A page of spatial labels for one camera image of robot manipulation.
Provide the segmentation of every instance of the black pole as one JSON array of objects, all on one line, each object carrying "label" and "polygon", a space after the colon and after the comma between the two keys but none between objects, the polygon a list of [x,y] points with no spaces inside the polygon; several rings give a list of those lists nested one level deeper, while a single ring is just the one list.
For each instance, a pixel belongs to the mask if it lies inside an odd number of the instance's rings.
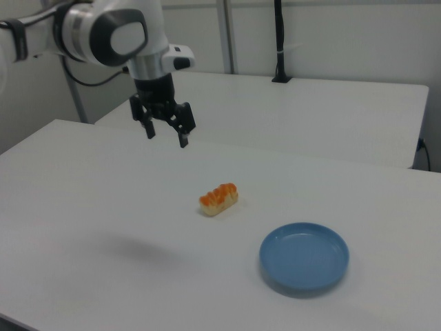
[{"label": "black pole", "polygon": [[274,0],[274,14],[276,17],[277,67],[276,76],[272,81],[274,83],[287,83],[291,77],[288,77],[285,73],[285,54],[283,52],[285,30],[283,27],[282,0]]}]

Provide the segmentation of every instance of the white wall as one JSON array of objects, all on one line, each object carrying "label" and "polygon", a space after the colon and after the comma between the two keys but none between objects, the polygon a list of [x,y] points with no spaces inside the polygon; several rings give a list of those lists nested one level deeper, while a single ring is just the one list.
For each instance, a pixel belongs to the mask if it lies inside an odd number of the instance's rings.
[{"label": "white wall", "polygon": [[[274,9],[272,1],[267,3],[233,2],[240,74],[274,75]],[[440,4],[284,6],[283,16],[285,46],[299,45],[285,55],[287,73],[295,77],[429,86],[422,136],[433,170],[441,172]],[[416,165],[426,168],[423,152],[418,153]]]},{"label": "white wall", "polygon": [[[225,53],[221,47],[216,0],[164,0],[165,33],[170,43],[189,46],[196,57],[190,71],[225,71]],[[70,61],[73,73],[83,81],[97,82],[115,72],[114,68],[102,68]],[[76,84],[80,102],[89,123],[95,123],[136,92],[129,76],[118,77],[97,88]]]},{"label": "white wall", "polygon": [[[1,0],[0,17],[20,17],[41,9],[39,0]],[[79,117],[57,56],[15,63],[0,95],[0,154],[54,119]]]}]

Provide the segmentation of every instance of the table surface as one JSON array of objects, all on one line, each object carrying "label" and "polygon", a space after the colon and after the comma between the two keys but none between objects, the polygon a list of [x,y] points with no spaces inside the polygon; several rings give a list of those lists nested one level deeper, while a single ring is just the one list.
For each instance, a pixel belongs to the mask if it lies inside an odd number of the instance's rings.
[{"label": "table surface", "polygon": [[[239,202],[204,217],[219,183]],[[39,331],[433,330],[441,176],[55,121],[0,155],[0,313]],[[309,221],[347,242],[317,297],[272,290],[258,250]]]},{"label": "table surface", "polygon": [[[429,89],[425,86],[174,73],[176,101],[190,102],[189,140],[410,168]],[[99,126],[142,131],[125,102]],[[155,121],[157,134],[176,134]]]}]

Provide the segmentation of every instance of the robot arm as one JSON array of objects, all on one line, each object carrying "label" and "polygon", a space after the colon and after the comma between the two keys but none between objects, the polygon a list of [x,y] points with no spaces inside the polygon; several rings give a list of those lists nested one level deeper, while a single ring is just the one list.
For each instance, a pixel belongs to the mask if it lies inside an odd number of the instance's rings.
[{"label": "robot arm", "polygon": [[130,98],[133,118],[149,139],[152,118],[164,120],[181,147],[187,145],[196,124],[189,104],[174,100],[171,72],[193,66],[194,55],[169,44],[159,0],[60,1],[31,17],[0,22],[0,89],[11,63],[44,52],[102,66],[127,64],[137,89]]}]

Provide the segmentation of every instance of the blue plastic plate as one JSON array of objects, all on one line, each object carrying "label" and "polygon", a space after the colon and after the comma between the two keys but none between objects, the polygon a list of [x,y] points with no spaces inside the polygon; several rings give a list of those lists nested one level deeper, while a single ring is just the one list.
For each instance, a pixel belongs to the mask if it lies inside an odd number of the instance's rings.
[{"label": "blue plastic plate", "polygon": [[345,241],[314,223],[293,223],[275,229],[260,246],[267,276],[292,290],[319,290],[336,283],[349,262]]}]

